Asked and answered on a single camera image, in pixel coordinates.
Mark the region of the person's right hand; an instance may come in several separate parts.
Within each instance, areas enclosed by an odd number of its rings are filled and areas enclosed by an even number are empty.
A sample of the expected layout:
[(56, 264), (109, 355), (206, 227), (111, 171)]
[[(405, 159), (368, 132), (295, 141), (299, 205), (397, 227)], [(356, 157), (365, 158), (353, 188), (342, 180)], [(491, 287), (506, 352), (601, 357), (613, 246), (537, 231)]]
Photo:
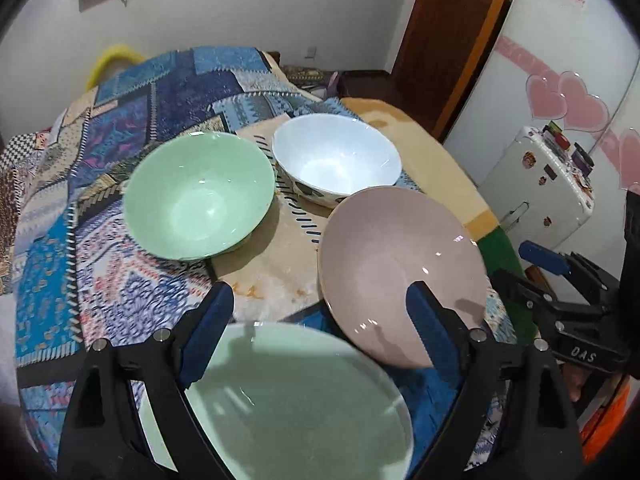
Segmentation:
[(567, 386), (568, 394), (570, 395), (570, 400), (577, 402), (582, 393), (582, 386), (590, 375), (590, 370), (565, 363), (562, 366), (562, 375)]

